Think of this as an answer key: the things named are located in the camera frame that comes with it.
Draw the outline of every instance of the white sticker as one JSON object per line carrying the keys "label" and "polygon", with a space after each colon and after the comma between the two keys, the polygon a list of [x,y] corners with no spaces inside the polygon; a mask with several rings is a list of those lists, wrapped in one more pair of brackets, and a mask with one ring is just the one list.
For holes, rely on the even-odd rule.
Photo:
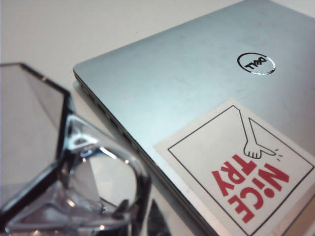
{"label": "white sticker", "polygon": [[[266,228],[295,192],[292,204],[314,185],[314,158],[232,99],[156,149],[175,170],[181,166],[247,236]],[[279,223],[289,209],[282,212]]]}

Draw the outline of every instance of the white table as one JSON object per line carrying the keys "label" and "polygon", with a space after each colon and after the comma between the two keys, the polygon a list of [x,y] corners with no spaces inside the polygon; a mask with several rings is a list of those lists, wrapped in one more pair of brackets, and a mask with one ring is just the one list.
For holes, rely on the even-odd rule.
{"label": "white table", "polygon": [[[315,1],[275,1],[315,17]],[[78,87],[73,66],[236,2],[238,0],[2,0],[1,62],[25,62],[68,89],[79,115],[129,148],[102,111]],[[192,235],[170,207],[172,203],[162,197],[163,191],[154,188],[153,195],[172,234]],[[285,235],[314,235],[314,212],[313,199]]]}

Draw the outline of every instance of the laptop lid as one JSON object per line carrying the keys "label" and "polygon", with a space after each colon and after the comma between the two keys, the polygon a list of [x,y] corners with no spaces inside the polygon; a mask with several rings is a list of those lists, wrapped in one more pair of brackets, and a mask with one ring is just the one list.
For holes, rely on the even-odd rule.
{"label": "laptop lid", "polygon": [[191,184],[156,145],[234,98],[315,155],[314,37],[313,18],[271,1],[246,0],[73,70],[132,145],[213,225],[206,200],[189,191]]}

